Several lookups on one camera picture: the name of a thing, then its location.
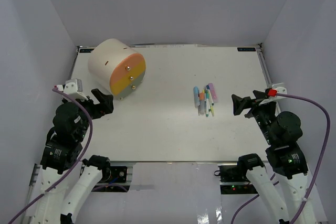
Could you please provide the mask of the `pink highlighter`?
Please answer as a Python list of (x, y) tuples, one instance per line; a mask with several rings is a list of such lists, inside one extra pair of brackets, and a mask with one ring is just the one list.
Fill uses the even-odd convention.
[(218, 102), (218, 97), (217, 97), (217, 93), (216, 93), (216, 90), (215, 90), (215, 87), (214, 87), (213, 83), (209, 83), (208, 88), (210, 90), (213, 102), (217, 103)]

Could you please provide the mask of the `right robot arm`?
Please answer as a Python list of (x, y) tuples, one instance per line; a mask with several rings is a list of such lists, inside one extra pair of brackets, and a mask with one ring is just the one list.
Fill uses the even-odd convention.
[(305, 196), (308, 165), (297, 141), (302, 137), (301, 121), (289, 111), (276, 114), (277, 104), (268, 94), (253, 91), (255, 98), (232, 95), (233, 114), (248, 110), (246, 118), (255, 119), (269, 147), (267, 160), (281, 186), (282, 195), (267, 177), (265, 165), (257, 154), (239, 157), (238, 177), (250, 181), (265, 204), (273, 223), (317, 223), (313, 206)]

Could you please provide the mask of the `blue highlighter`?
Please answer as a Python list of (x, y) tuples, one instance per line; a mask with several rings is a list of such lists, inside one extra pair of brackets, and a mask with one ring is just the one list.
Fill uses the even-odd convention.
[(198, 108), (200, 106), (199, 88), (195, 86), (193, 88), (194, 104)]

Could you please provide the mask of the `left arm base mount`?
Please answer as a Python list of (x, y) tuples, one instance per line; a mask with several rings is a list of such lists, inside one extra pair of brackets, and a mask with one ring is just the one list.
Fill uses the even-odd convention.
[(129, 191), (132, 180), (130, 167), (116, 165), (83, 165), (77, 184), (84, 185), (93, 192)]

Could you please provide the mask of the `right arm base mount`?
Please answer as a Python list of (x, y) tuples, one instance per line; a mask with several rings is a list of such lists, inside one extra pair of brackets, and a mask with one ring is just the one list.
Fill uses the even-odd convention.
[(222, 195), (257, 194), (253, 184), (239, 171), (237, 165), (220, 165), (214, 176), (220, 180)]

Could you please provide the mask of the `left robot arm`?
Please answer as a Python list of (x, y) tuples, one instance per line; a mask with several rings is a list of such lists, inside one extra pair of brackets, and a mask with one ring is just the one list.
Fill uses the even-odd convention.
[(109, 159), (93, 155), (83, 160), (83, 174), (70, 192), (66, 192), (67, 176), (87, 150), (82, 141), (86, 135), (92, 136), (92, 121), (111, 114), (114, 109), (112, 95), (105, 95), (99, 89), (91, 93), (98, 103), (89, 97), (79, 99), (67, 94), (56, 109), (40, 162), (42, 197), (37, 200), (33, 223), (75, 223), (94, 186), (110, 178)]

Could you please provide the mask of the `peach top drawer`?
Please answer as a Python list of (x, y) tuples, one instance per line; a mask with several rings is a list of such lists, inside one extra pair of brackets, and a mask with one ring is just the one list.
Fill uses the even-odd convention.
[(114, 69), (110, 84), (114, 84), (128, 76), (138, 77), (146, 69), (145, 59), (139, 53), (134, 53), (123, 59)]

